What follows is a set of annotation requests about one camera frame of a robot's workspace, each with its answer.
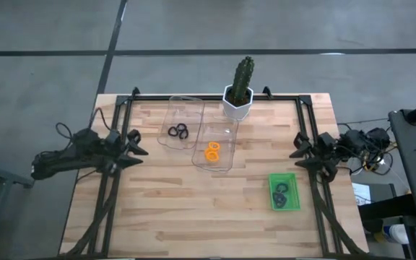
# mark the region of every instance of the green tray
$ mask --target green tray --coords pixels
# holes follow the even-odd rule
[[[287,203],[284,207],[279,208],[276,206],[273,200],[273,193],[277,184],[286,183],[288,185],[288,191],[284,193],[287,198]],[[296,184],[296,177],[294,173],[271,173],[269,174],[269,192],[271,195],[272,209],[275,211],[287,211],[287,210],[301,210],[300,207],[300,195],[298,193],[298,185]]]

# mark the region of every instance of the black floor stripe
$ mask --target black floor stripe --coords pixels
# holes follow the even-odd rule
[[[115,20],[115,27],[113,28],[112,38],[110,39],[110,44],[107,50],[107,56],[105,57],[104,67],[102,68],[102,73],[100,74],[99,85],[97,86],[96,94],[103,94],[105,92],[108,73],[110,72],[110,67],[112,66],[112,60],[116,48],[116,43],[118,41],[118,36],[120,35],[121,22],[124,16],[126,3],[127,0],[121,0],[120,7],[118,8],[118,14],[116,15]]]
[[[225,55],[355,55],[416,54],[416,48],[367,49],[217,49],[217,50],[119,50],[115,56],[225,56]]]
[[[14,56],[105,56],[107,51],[0,51],[0,57]]]
[[[118,35],[111,47],[116,47]],[[5,56],[107,56],[104,65],[110,69],[112,56],[228,56],[228,55],[373,55],[416,54],[416,48],[370,49],[202,49],[202,50],[119,50],[119,51],[0,51]]]

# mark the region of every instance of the white hexagonal pot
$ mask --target white hexagonal pot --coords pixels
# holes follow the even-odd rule
[[[228,93],[228,90],[232,88],[232,85],[228,85],[224,89],[224,95],[222,96],[222,106],[224,107],[224,113],[226,116],[230,118],[235,118],[237,120],[242,121],[245,119],[245,117],[248,115],[248,112],[250,112],[251,104],[253,104],[253,90],[251,88],[247,88],[247,91],[250,93],[250,102],[248,102],[245,105],[236,107],[229,103],[226,99],[226,94]]]

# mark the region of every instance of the black cable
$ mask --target black cable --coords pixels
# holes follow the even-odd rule
[[[337,123],[338,126],[346,126],[349,130],[352,130],[351,126],[347,123]]]
[[[384,154],[384,155],[389,155],[389,157],[391,157],[391,162],[389,163],[389,168],[388,168],[388,170],[386,170],[386,172],[384,172],[384,173],[379,173],[379,172],[377,172],[376,170],[371,170],[371,172],[372,172],[372,173],[375,173],[375,174],[380,175],[380,176],[385,176],[386,174],[388,174],[388,173],[389,173],[389,171],[390,171],[390,170],[391,170],[391,168],[393,167],[394,158],[393,158],[393,155],[392,155],[392,154],[390,154],[390,153],[386,153],[386,154]]]
[[[357,172],[358,170],[364,168],[363,166],[360,166],[359,168],[355,169],[355,170],[351,170],[351,168],[349,167],[345,167],[345,166],[337,166],[337,168],[343,168],[343,169],[348,169],[350,171],[350,175],[352,175],[353,173]]]
[[[63,134],[60,131],[59,126],[63,126],[69,132],[69,135],[66,136],[65,134]],[[56,123],[56,131],[57,131],[57,134],[59,134],[61,137],[72,140],[72,137],[73,137],[72,132],[70,131],[70,128],[65,123],[62,123],[62,122]]]
[[[337,146],[335,146],[335,147],[338,147],[338,148],[343,148],[344,150],[347,150],[348,152],[350,152],[354,157],[356,157],[356,158],[359,158],[360,159],[360,157],[359,157],[359,155],[357,155],[355,152],[353,152],[353,151],[351,151],[349,148],[347,148],[347,147],[344,147],[344,146],[342,146],[342,145],[337,145]]]
[[[395,150],[395,149],[397,149],[397,146],[392,147],[391,149],[386,150],[386,151],[385,151],[385,153],[388,153],[388,152],[390,152],[390,151],[392,151],[392,150]]]
[[[100,112],[100,117],[102,117],[102,122],[104,123],[104,126],[110,131],[111,128],[108,127],[107,123],[105,122],[105,116],[104,116],[104,113],[102,112],[102,108],[96,108],[96,110],[94,110],[94,113],[92,114],[91,119],[90,119],[90,124],[87,128],[91,129],[92,122],[94,121],[95,115],[98,113],[98,111]]]
[[[358,123],[383,121],[383,120],[388,120],[388,118],[377,118],[377,119],[369,119],[369,120],[362,120],[362,121],[344,122],[344,123],[341,123],[341,124],[358,124]]]
[[[89,175],[91,175],[91,174],[95,173],[95,172],[96,172],[96,170],[98,170],[98,169],[95,169],[95,170],[93,170],[92,172],[90,172],[90,173],[86,173],[86,174],[84,174],[83,176],[79,177],[79,178],[77,179],[77,183],[78,183],[78,181],[79,181],[79,180],[83,179],[84,177],[87,177],[87,176],[89,176]]]

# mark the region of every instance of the transparent plastic box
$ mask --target transparent plastic box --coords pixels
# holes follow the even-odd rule
[[[199,168],[214,172],[227,172],[232,168],[237,139],[238,121],[226,116],[203,117],[199,131],[199,139],[196,143],[192,163]],[[205,157],[205,149],[210,142],[220,145],[217,154],[219,160],[210,162]]]
[[[158,142],[177,150],[194,148],[199,135],[203,111],[204,101],[201,99],[184,96],[170,97],[165,120],[157,138]],[[178,124],[187,126],[188,136],[186,139],[168,134],[170,127],[177,127]]]

